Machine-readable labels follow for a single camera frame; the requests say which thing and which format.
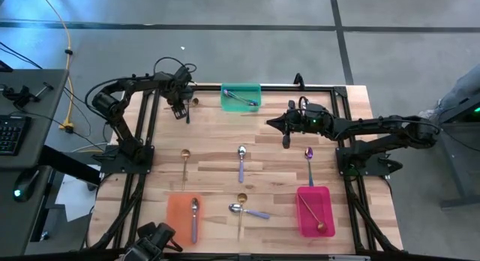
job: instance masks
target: black keyboard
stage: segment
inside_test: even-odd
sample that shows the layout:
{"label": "black keyboard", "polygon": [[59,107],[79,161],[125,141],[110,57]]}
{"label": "black keyboard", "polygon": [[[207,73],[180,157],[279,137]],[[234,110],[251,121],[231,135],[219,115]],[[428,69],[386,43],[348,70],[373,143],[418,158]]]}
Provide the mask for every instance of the black keyboard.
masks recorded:
{"label": "black keyboard", "polygon": [[29,129],[32,118],[0,115],[0,156],[16,156]]}

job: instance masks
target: wooden table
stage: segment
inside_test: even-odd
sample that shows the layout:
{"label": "wooden table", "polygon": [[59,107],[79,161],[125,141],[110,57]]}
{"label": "wooden table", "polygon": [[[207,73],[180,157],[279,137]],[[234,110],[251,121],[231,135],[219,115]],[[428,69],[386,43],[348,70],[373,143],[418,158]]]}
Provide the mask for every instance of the wooden table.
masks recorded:
{"label": "wooden table", "polygon": [[[371,118],[371,107],[365,86],[347,86],[352,119]],[[198,91],[199,105],[190,108],[191,123],[175,120],[165,99],[160,99],[153,144],[154,164],[147,176],[138,226],[150,221],[166,220],[170,193],[182,189],[182,149],[189,149],[185,190],[202,195],[205,217],[199,241],[186,247],[187,253],[257,253],[257,254],[354,254],[352,230],[347,209],[343,179],[338,175],[334,150],[336,142],[313,134],[292,135],[290,149],[283,149],[282,135],[266,124],[283,114],[288,100],[306,96],[310,102],[332,110],[328,93],[269,92],[262,93],[259,112],[224,112],[218,91]],[[132,97],[124,115],[134,131],[140,108],[141,93]],[[342,105],[338,101],[340,114]],[[149,116],[145,117],[145,129]],[[372,140],[376,136],[360,136]],[[238,183],[237,148],[244,144],[244,183]],[[313,148],[311,160],[315,185],[328,187],[331,193],[336,235],[332,238],[304,238],[297,230],[295,192],[308,186],[308,168],[304,151]],[[126,175],[112,175],[98,191],[91,218],[89,240],[98,241],[119,213]],[[365,187],[372,218],[380,229],[401,248],[397,219],[387,184],[379,178],[365,177]],[[236,195],[248,194],[245,204],[271,215],[263,220],[246,215],[237,241],[238,215],[228,210]],[[362,242],[367,247],[365,225],[358,214]],[[128,236],[130,218],[126,220],[123,239]]]}

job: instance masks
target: concrete floor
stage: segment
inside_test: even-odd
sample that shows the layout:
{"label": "concrete floor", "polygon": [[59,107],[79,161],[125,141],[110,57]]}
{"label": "concrete floor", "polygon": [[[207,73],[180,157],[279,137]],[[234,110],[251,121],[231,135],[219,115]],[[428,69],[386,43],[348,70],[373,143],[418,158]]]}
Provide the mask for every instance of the concrete floor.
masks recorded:
{"label": "concrete floor", "polygon": [[[66,21],[196,25],[333,26],[330,0],[50,0]],[[480,0],[338,0],[344,26],[480,26]],[[43,0],[4,0],[0,18],[51,20]],[[75,94],[82,97],[101,81],[152,72],[155,59],[173,56],[198,66],[197,82],[291,83],[297,72],[310,84],[345,84],[334,31],[70,30]],[[368,87],[373,114],[414,115],[431,107],[480,61],[478,34],[346,33],[354,83]],[[46,28],[0,28],[0,41],[45,68],[65,66],[65,32]],[[14,68],[31,68],[3,52]],[[165,62],[161,69],[175,70]],[[68,99],[55,115],[63,121]],[[89,139],[103,142],[101,119],[86,112]],[[73,111],[76,131],[87,124]],[[63,151],[88,143],[52,126],[47,142]],[[441,211],[441,200],[458,194],[439,148],[395,151],[404,168],[392,176],[395,211],[406,250],[414,254],[477,260],[480,206]],[[85,226],[86,219],[63,230]],[[29,247],[30,253],[80,246],[83,234],[65,235],[71,244]]]}

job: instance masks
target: orange container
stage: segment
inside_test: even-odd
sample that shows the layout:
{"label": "orange container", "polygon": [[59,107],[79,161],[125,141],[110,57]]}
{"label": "orange container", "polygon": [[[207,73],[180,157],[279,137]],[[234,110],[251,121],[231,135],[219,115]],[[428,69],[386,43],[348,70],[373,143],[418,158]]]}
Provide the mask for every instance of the orange container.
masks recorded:
{"label": "orange container", "polygon": [[194,211],[192,210],[192,199],[196,198],[199,203],[199,210],[196,213],[196,236],[198,243],[202,229],[203,200],[198,193],[171,193],[166,206],[166,223],[175,231],[173,239],[180,246],[190,246],[192,242],[192,223]]}

